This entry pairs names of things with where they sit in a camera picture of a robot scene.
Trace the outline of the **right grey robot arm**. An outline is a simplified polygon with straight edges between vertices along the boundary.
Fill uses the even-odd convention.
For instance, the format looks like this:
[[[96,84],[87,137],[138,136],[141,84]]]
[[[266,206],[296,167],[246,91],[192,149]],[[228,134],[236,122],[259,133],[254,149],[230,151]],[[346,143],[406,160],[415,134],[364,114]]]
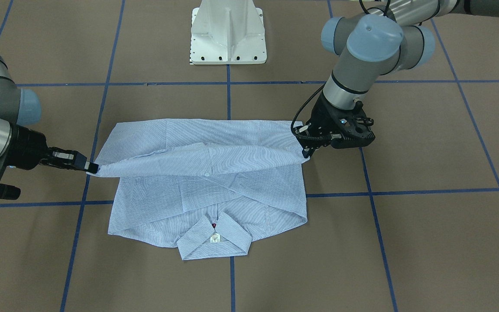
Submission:
[[[74,151],[49,147],[46,137],[28,127],[40,121],[38,95],[19,88],[0,55],[0,172],[8,166],[31,170],[38,165],[97,173],[98,166]]]

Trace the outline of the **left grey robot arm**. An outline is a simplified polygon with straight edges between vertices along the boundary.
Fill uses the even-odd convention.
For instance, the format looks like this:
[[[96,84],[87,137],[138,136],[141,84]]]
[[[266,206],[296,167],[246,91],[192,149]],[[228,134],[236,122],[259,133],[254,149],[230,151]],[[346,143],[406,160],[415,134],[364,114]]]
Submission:
[[[323,47],[338,61],[313,94],[310,119],[292,125],[305,158],[321,147],[361,148],[374,141],[374,120],[364,112],[363,100],[378,77],[431,58],[435,37],[422,22],[447,14],[499,17],[499,0],[388,0],[362,10],[329,19],[321,31]]]

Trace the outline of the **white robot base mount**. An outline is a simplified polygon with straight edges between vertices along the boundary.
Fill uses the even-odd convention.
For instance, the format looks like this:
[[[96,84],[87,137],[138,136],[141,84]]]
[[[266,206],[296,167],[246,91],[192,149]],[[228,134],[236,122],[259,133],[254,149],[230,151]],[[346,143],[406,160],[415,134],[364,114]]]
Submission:
[[[203,0],[191,12],[191,65],[267,61],[263,11],[253,0]]]

